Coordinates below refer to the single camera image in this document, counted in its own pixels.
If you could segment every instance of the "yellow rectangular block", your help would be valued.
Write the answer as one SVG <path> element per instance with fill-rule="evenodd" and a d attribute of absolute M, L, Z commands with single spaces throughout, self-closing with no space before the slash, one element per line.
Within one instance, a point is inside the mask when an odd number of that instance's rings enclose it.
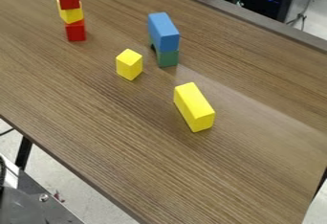
<path fill-rule="evenodd" d="M 83 9 L 82 9 L 82 5 L 81 5 L 80 1 L 79 1 L 79 8 L 77 8 L 77 9 L 62 10 L 60 7 L 59 0 L 56 0 L 56 5 L 58 7 L 60 17 L 67 24 L 72 24 L 72 23 L 80 21 L 84 18 L 84 13 L 83 13 Z"/>
<path fill-rule="evenodd" d="M 142 55 L 127 49 L 116 57 L 116 71 L 122 77 L 127 78 L 128 80 L 133 80 L 142 72 L 142 70 Z"/>
<path fill-rule="evenodd" d="M 193 132 L 213 126 L 215 111 L 194 82 L 175 87 L 174 103 Z"/>

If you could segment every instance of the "stacked blocks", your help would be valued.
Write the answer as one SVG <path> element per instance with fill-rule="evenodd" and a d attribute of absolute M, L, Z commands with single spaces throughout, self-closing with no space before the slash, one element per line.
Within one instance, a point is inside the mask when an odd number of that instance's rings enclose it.
<path fill-rule="evenodd" d="M 116 71 L 122 77 L 127 78 L 128 80 L 133 80 L 142 72 L 142 70 L 142 55 L 127 49 L 116 57 Z"/>
<path fill-rule="evenodd" d="M 180 33 L 165 12 L 148 15 L 149 43 L 155 48 L 159 67 L 176 66 Z"/>
<path fill-rule="evenodd" d="M 69 41 L 86 39 L 84 13 L 79 0 L 56 0 L 59 15 L 65 22 Z"/>
<path fill-rule="evenodd" d="M 193 132 L 213 126 L 215 111 L 194 82 L 175 87 L 174 103 Z"/>

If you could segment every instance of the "cable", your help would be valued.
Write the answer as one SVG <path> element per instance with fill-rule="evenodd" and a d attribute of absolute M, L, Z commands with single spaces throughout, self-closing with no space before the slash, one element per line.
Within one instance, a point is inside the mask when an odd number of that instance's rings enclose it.
<path fill-rule="evenodd" d="M 293 20 L 291 20 L 291 21 L 288 21 L 288 22 L 286 23 L 286 25 L 294 24 L 294 23 L 296 23 L 299 19 L 302 19 L 302 27 L 301 27 L 301 30 L 303 31 L 303 30 L 304 30 L 305 20 L 307 19 L 307 15 L 304 15 L 304 14 L 305 14 L 305 12 L 308 10 L 308 8 L 309 8 L 309 6 L 310 6 L 310 4 L 311 4 L 312 1 L 313 1 L 313 0 L 309 0 L 308 4 L 305 6 L 305 9 L 304 9 L 302 12 L 300 12 L 300 13 L 296 16 L 296 19 L 293 19 Z"/>
<path fill-rule="evenodd" d="M 11 128 L 11 129 L 9 129 L 9 130 L 7 130 L 7 131 L 1 133 L 0 136 L 4 136 L 4 135 L 6 135 L 6 134 L 12 132 L 13 130 L 14 130 L 14 128 Z"/>

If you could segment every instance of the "table edge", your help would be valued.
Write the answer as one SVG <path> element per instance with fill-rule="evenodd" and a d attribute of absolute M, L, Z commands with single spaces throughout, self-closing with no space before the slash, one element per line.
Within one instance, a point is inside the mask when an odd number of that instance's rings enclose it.
<path fill-rule="evenodd" d="M 214 10 L 225 13 L 229 16 L 235 17 L 239 20 L 243 20 L 256 27 L 267 30 L 274 34 L 284 36 L 299 44 L 303 44 L 307 47 L 316 49 L 323 54 L 327 54 L 327 41 L 317 36 L 307 34 L 298 29 L 287 26 L 284 23 L 270 19 L 259 13 L 249 11 L 245 8 L 232 5 L 230 2 L 224 0 L 195 0 L 205 6 L 208 6 Z"/>
<path fill-rule="evenodd" d="M 104 190 L 102 190 L 100 187 L 98 187 L 96 184 L 94 184 L 91 180 L 88 180 L 86 177 L 84 177 L 81 173 L 79 173 L 77 170 L 75 170 L 69 164 L 66 164 L 63 160 L 61 160 L 59 157 L 57 157 L 55 154 L 53 154 L 50 150 L 48 150 L 42 144 L 39 144 L 37 142 L 37 140 L 35 140 L 33 137 L 31 137 L 30 135 L 28 135 L 27 133 L 25 133 L 22 129 L 20 129 L 18 126 L 16 126 L 15 124 L 13 124 L 10 120 L 6 119 L 6 117 L 4 115 L 0 114 L 0 120 L 3 120 L 7 124 L 9 124 L 12 128 L 14 128 L 15 130 L 17 130 L 23 137 L 26 137 L 27 139 L 29 139 L 34 145 L 37 145 L 44 152 L 46 152 L 48 155 L 50 155 L 53 159 L 55 159 L 57 162 L 59 162 L 63 167 L 65 167 L 67 170 L 69 170 L 71 173 L 73 173 L 76 177 L 78 177 L 84 183 L 86 183 L 87 185 L 89 185 L 92 189 L 96 190 L 99 194 L 101 194 L 102 196 L 104 196 L 106 199 L 108 199 L 111 203 L 113 203 L 116 207 L 120 208 L 123 212 L 125 212 L 126 214 L 128 214 L 134 220 L 136 220 L 140 224 L 149 224 L 149 222 L 146 222 L 144 219 L 142 219 L 136 213 L 134 213 L 133 211 L 131 211 L 128 207 L 124 206 L 118 199 L 115 199 L 109 193 L 107 193 Z"/>

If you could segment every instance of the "bolt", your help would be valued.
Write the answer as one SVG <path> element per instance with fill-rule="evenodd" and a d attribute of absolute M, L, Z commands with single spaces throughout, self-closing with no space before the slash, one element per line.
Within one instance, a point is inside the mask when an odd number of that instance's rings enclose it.
<path fill-rule="evenodd" d="M 38 198 L 38 200 L 40 201 L 40 202 L 47 202 L 48 201 L 48 199 L 49 199 L 49 195 L 48 194 L 46 194 L 46 193 L 42 193 L 41 195 L 40 195 L 40 197 Z"/>

